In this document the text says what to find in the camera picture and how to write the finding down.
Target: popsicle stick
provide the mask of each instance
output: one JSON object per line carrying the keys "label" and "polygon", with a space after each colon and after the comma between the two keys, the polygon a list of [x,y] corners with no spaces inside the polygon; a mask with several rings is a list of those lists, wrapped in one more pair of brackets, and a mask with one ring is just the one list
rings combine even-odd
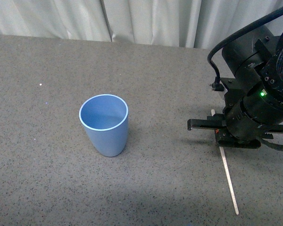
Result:
{"label": "popsicle stick", "polygon": [[[211,114],[212,114],[212,116],[215,114],[215,110],[214,109],[211,110]],[[230,172],[229,172],[228,167],[227,167],[225,151],[224,151],[223,147],[219,147],[219,149],[220,149],[220,153],[221,153],[221,158],[222,158],[223,166],[225,168],[225,175],[226,175],[227,183],[228,183],[228,186],[230,188],[230,193],[231,193],[231,197],[232,197],[235,213],[237,215],[239,215],[238,205],[237,205],[236,198],[235,198],[235,193],[234,193],[234,189],[233,189],[233,185],[232,185],[232,181],[231,181],[231,176],[230,176]]]}

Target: blue cup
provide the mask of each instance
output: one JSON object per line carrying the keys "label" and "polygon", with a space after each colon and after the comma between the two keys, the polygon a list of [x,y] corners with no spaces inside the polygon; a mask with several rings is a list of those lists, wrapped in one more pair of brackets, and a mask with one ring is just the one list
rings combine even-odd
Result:
{"label": "blue cup", "polygon": [[81,106],[79,117],[94,147],[104,156],[119,155],[128,137],[128,106],[115,95],[91,97]]}

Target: black cable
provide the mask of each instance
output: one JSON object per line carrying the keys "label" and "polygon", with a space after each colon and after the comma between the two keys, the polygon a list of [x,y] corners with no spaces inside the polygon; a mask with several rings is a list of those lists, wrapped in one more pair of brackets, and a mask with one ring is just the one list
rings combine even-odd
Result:
{"label": "black cable", "polygon": [[262,138],[257,137],[257,140],[260,141],[262,144],[266,145],[267,147],[273,148],[277,151],[282,151],[283,152],[283,145],[278,145],[274,143],[270,143],[266,140],[263,140]]}
{"label": "black cable", "polygon": [[232,35],[228,36],[226,39],[224,39],[223,41],[221,41],[220,43],[218,43],[208,54],[208,63],[213,67],[213,69],[216,72],[216,78],[215,78],[215,82],[212,84],[212,87],[218,86],[218,84],[220,83],[220,72],[218,67],[216,66],[216,64],[212,61],[213,56],[215,55],[215,53],[217,51],[219,51],[220,49],[222,49],[224,46],[226,46],[228,43],[236,40],[237,38],[245,35],[246,33],[264,25],[267,24],[268,22],[271,22],[272,20],[277,19],[278,17],[283,16],[283,7],[275,10],[274,12],[271,12],[270,14],[254,21],[253,23],[241,28],[240,30],[236,31],[235,33],[233,33]]}

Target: gray floor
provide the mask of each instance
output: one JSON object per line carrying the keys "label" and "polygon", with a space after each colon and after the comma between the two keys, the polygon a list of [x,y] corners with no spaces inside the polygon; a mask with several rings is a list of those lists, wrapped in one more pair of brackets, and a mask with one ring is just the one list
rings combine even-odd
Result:
{"label": "gray floor", "polygon": [[[208,86],[207,54],[0,36],[0,225],[283,225],[282,152],[225,148],[237,216],[213,132],[186,129],[224,106]],[[102,93],[130,110],[114,158],[93,148],[78,118]]]}

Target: curtain fold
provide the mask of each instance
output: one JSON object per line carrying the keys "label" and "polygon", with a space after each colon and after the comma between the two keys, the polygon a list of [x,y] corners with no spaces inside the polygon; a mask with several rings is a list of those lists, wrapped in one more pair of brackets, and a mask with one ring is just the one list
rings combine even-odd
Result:
{"label": "curtain fold", "polygon": [[[0,0],[0,34],[212,49],[283,0]],[[269,23],[283,32],[283,17]]]}

